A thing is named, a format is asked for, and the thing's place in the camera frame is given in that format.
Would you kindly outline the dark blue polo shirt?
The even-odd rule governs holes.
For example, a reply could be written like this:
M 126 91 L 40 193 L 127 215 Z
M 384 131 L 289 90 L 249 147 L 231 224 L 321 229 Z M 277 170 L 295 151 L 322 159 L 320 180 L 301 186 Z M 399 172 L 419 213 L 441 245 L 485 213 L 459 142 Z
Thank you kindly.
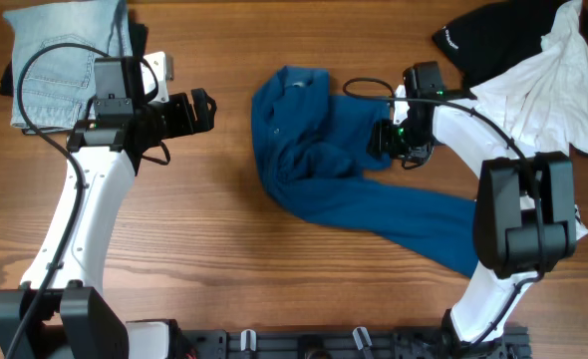
M 391 165 L 366 151 L 387 104 L 331 94 L 325 69 L 285 66 L 251 105 L 258 175 L 283 208 L 308 222 L 372 232 L 472 276 L 474 201 L 365 176 Z

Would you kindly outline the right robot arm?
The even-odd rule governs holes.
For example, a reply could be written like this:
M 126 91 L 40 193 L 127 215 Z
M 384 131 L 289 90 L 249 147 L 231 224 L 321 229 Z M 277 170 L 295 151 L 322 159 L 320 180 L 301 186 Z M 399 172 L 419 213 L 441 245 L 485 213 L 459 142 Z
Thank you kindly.
M 435 62 L 403 72 L 405 91 L 392 107 L 407 103 L 404 119 L 374 125 L 368 151 L 399 160 L 406 170 L 431 158 L 446 143 L 468 165 L 478 165 L 472 239 L 479 263 L 461 300 L 442 321 L 441 345 L 452 356 L 487 355 L 505 342 L 508 316 L 533 284 L 541 281 L 577 245 L 572 163 L 560 152 L 527 157 L 513 138 L 448 90 Z M 480 134 L 456 124 L 451 139 L 437 130 L 437 116 L 459 110 L 477 120 Z M 479 158 L 481 134 L 502 140 L 514 156 Z

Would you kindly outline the folded light blue jeans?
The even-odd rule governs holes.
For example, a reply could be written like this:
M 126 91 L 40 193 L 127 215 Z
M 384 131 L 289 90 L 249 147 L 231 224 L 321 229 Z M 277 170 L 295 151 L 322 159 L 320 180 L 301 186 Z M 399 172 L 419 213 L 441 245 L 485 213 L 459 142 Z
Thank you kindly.
M 124 0 L 51 3 L 6 11 L 14 31 L 13 83 L 38 51 L 61 43 L 82 44 L 112 57 L 133 53 L 128 8 Z M 23 104 L 29 120 L 44 132 L 72 128 L 96 93 L 94 62 L 98 55 L 79 48 L 60 48 L 37 59 L 23 82 Z

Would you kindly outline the white t-shirt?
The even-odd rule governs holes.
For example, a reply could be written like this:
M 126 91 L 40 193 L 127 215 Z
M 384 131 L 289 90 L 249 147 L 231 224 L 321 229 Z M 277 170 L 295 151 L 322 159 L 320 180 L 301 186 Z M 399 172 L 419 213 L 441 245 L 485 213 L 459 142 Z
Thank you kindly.
M 588 45 L 579 32 L 582 2 L 556 11 L 541 52 L 471 89 L 490 118 L 544 153 L 588 155 Z

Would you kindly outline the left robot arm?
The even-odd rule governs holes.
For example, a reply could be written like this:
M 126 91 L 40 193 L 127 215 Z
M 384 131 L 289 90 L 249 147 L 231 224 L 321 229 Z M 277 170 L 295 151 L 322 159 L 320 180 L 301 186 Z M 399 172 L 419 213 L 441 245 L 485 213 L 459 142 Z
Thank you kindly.
M 96 60 L 95 115 L 61 148 L 67 178 L 40 252 L 16 289 L 0 290 L 0 348 L 7 358 L 188 358 L 173 319 L 125 322 L 103 295 L 117 214 L 147 150 L 213 129 L 204 89 L 158 101 L 136 57 Z

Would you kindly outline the black t-shirt with logo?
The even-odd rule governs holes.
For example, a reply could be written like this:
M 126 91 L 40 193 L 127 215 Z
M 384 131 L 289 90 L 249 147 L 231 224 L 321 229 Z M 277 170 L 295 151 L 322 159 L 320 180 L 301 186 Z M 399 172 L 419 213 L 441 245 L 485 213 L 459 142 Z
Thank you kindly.
M 436 31 L 433 41 L 462 71 L 469 89 L 538 55 L 535 43 L 552 27 L 562 0 L 508 0 L 477 8 Z M 588 10 L 579 16 L 579 33 L 588 47 Z

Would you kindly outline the folded black garment under jeans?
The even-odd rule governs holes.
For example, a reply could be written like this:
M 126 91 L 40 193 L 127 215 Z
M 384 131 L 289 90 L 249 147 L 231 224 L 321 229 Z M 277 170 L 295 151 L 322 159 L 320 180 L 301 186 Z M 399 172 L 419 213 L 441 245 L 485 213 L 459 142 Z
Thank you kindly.
M 101 53 L 141 56 L 147 27 L 129 19 L 7 18 L 14 31 L 12 59 L 0 95 L 13 98 L 19 75 L 28 120 L 43 132 L 61 132 L 88 113 L 96 94 L 94 63 Z

